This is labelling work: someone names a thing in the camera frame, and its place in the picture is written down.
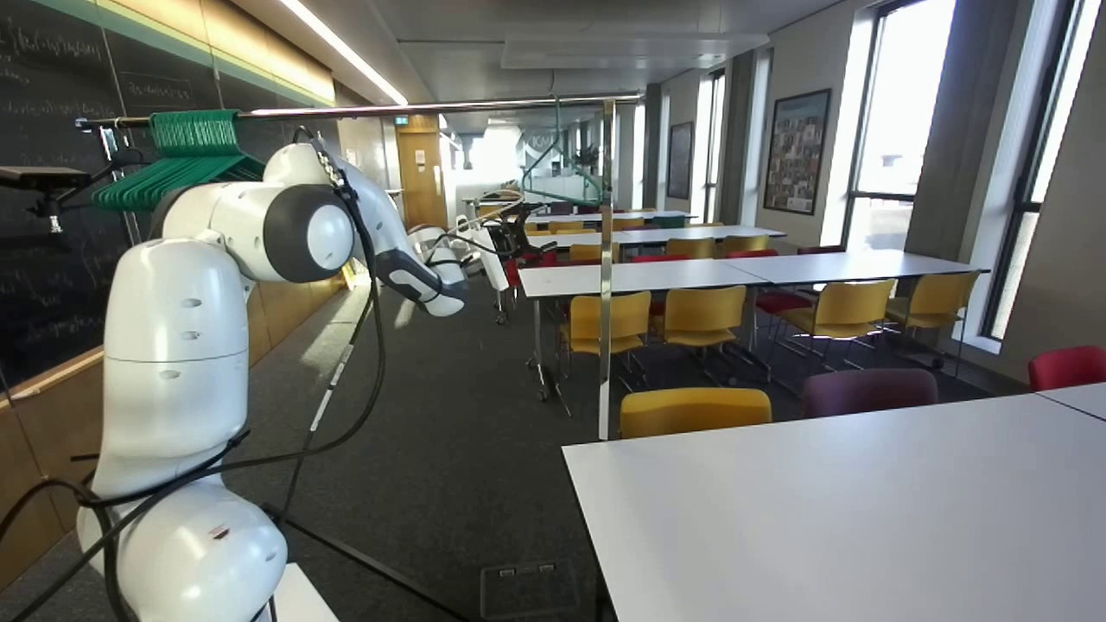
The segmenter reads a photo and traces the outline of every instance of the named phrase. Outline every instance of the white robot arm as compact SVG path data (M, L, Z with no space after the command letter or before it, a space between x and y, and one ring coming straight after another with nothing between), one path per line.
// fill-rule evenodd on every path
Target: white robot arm
M280 529L216 473L245 427L251 278L333 276L366 236L366 254L393 290L447 319L462 306L450 247L418 254L393 205L321 145L280 148L260 182L180 193L162 239L127 247L113 270L105 327L105 438L89 491L121 496L109 526L78 512L78 544L121 529L97 565L142 622L255 618L280 585ZM180 487L149 512L134 509Z

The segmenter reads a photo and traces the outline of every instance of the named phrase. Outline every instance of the table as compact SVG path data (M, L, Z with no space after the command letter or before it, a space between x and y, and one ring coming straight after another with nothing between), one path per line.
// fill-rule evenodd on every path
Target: table
M1106 418L1106 384L1040 390L1040 397L1060 399L1060 404L1085 410L1091 418Z
M339 622L339 615L321 600L301 564L286 564L276 585L276 618L293 622Z
M723 224L723 229L635 229L635 231L613 231L613 244L662 244L669 239L779 239L775 229L745 229L745 224ZM559 236L525 236L532 247L571 247L571 244L602 244L602 231L559 231Z
M1106 427L1018 392L564 449L625 622L1101 618Z
M808 254L757 254L745 263L765 284L829 284L829 278L905 278L926 274L983 274L970 263L952 263L916 251L808 251Z
M692 209L613 209L613 220L687 220ZM525 224L602 220L602 214L532 214Z
M582 296L599 294L602 266L538 266L517 270L523 294L544 296ZM613 263L613 294L625 290L692 290L692 285L729 285L759 284L735 260L669 260L669 263Z

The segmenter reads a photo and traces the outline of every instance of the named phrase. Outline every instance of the ceiling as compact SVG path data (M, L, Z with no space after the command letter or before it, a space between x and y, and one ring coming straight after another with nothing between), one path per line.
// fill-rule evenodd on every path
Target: ceiling
M231 0L333 76L389 104L280 0ZM725 64L833 0L304 0L410 104L628 93Z

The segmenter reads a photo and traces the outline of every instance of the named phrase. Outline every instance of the purple chair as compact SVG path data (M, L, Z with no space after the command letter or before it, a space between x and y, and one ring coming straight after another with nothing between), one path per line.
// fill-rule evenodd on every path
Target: purple chair
M801 384L804 414L880 410L940 399L938 375L916 365L833 368Z
M1106 350L1101 346L1072 346L1052 350L1029 358L1029 385L1076 385L1106 379Z

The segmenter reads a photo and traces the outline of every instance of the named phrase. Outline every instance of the ceiling light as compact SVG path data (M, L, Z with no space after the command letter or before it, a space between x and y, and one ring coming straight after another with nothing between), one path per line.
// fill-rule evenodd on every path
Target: ceiling light
M352 70L361 70L378 88L385 88L399 106L407 106L407 97L387 81L366 59L361 59L317 13L301 0L280 0L304 27L311 27L324 44L333 44Z

